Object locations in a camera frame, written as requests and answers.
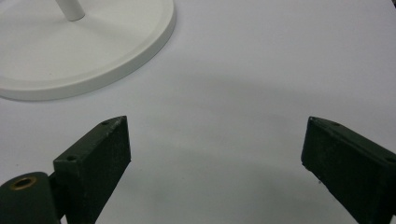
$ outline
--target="white circular base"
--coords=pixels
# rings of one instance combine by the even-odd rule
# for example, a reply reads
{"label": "white circular base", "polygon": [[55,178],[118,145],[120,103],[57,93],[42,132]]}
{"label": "white circular base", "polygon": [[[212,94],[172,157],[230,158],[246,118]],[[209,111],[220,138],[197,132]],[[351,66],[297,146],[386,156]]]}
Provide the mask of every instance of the white circular base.
{"label": "white circular base", "polygon": [[52,100],[104,87],[151,59],[176,23],[173,0],[79,2],[79,21],[55,1],[0,2],[0,96]]}

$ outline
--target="white table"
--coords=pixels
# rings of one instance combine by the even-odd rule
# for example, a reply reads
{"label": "white table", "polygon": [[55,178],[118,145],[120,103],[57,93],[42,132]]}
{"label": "white table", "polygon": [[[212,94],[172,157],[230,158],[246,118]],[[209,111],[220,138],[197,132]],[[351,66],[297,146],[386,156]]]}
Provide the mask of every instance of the white table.
{"label": "white table", "polygon": [[391,1],[175,3],[168,44],[121,81],[0,99],[0,182],[52,173],[94,125],[126,115],[132,165],[97,223],[356,223],[300,155],[309,116],[396,152]]}

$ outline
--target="metal hole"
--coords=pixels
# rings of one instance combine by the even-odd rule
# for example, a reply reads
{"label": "metal hole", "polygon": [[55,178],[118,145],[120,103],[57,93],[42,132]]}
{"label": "metal hole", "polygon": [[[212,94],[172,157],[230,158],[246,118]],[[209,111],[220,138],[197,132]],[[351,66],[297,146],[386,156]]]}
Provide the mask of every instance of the metal hole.
{"label": "metal hole", "polygon": [[35,176],[28,176],[21,178],[17,181],[15,181],[10,188],[12,190],[21,190],[21,189],[27,189],[33,186],[33,184],[37,181],[37,178]]}

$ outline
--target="clamp jaw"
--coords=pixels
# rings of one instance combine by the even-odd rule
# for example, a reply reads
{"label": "clamp jaw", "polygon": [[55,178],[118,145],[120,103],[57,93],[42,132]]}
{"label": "clamp jaw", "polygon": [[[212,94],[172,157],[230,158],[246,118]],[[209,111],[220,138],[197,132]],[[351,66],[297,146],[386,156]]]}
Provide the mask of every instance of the clamp jaw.
{"label": "clamp jaw", "polygon": [[131,161],[126,117],[103,121],[53,161],[55,172],[0,187],[0,223],[94,223]]}

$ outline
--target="white pole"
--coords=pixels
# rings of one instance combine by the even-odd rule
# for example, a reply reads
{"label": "white pole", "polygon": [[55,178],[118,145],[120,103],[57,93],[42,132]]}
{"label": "white pole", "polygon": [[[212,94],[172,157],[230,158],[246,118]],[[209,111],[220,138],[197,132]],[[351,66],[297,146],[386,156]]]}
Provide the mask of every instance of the white pole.
{"label": "white pole", "polygon": [[78,0],[56,0],[68,21],[78,21],[85,16]]}

